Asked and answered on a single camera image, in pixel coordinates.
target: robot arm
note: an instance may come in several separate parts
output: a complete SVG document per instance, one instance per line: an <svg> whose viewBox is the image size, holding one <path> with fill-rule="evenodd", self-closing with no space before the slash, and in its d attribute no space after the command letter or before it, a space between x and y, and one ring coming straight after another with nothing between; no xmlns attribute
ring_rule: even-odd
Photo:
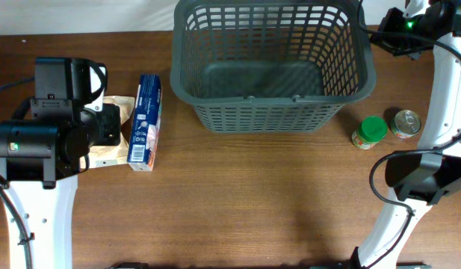
<svg viewBox="0 0 461 269"><path fill-rule="evenodd" d="M71 218L79 158L120 142L120 112L102 104L106 68L71 58L36 59L36 94L0 124L0 180L31 240L6 208L10 267L72 268ZM31 109L33 120L22 120Z"/></svg>
<svg viewBox="0 0 461 269"><path fill-rule="evenodd" d="M457 4L461 3L432 3L433 5L428 1L412 0L404 13L390 10L380 26L380 31L421 31L423 35L437 38L439 42L461 53L461 35L458 36L457 31L450 31L458 29L457 25L453 25L453 18L457 17ZM427 31L430 20L439 29ZM419 52L428 49L427 44L408 40L388 40L381 36L373 36L371 40L393 55L418 58ZM461 132L461 63L453 54L437 46L434 47L433 54L433 91L418 149L444 145ZM373 231L353 253L352 263L355 268L397 267L397 258L418 221L443 196L461 189L461 143L445 149L442 155L428 153L389 160L386 166L386 182L389 186L388 199L410 205L414 216L408 221L406 208L385 204Z"/></svg>

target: wooden table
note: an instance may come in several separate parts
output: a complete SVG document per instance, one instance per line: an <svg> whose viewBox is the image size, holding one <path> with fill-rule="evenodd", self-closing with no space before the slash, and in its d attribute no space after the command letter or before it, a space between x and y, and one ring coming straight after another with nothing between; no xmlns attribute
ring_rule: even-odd
<svg viewBox="0 0 461 269"><path fill-rule="evenodd" d="M0 85L34 73L36 56L90 58L109 70L110 95L135 96L139 76L164 86L155 171L127 165L79 176L72 216L74 268L115 262L252 266L348 259L371 231L383 204L368 173L381 156L414 149L419 136L389 133L363 151L350 134L369 115L390 108L426 120L433 56L393 58L374 48L377 86L308 134L213 134L169 83L170 32L0 37ZM0 122L34 93L28 84L0 94ZM129 136L129 124L123 127ZM377 187L386 192L384 168ZM7 227L0 201L0 268L8 268ZM461 268L461 192L444 198L417 226L401 262Z"/></svg>

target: green lid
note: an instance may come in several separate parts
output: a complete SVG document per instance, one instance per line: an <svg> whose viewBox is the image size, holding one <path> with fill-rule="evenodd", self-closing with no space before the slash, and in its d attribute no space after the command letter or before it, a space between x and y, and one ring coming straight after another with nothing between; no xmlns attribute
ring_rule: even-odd
<svg viewBox="0 0 461 269"><path fill-rule="evenodd" d="M377 116L370 116L359 125L358 134L367 142L380 142L388 131L385 121Z"/></svg>

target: white wall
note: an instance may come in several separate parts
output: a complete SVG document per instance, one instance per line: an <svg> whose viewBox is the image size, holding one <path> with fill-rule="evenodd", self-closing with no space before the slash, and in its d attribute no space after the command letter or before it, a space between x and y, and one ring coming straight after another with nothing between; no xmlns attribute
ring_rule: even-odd
<svg viewBox="0 0 461 269"><path fill-rule="evenodd" d="M178 1L0 0L0 35L172 30ZM394 6L404 0L366 0L367 24L379 25Z"/></svg>

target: can lid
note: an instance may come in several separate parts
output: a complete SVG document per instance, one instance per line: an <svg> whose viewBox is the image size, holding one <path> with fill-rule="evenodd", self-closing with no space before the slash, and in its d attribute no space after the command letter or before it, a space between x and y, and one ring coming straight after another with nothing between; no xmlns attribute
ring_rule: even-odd
<svg viewBox="0 0 461 269"><path fill-rule="evenodd" d="M367 142L380 142L388 132L385 121L377 116L370 116L363 120L358 128L359 135Z"/></svg>
<svg viewBox="0 0 461 269"><path fill-rule="evenodd" d="M416 135L421 130L421 120L414 111L400 111L393 120L396 128L407 135Z"/></svg>

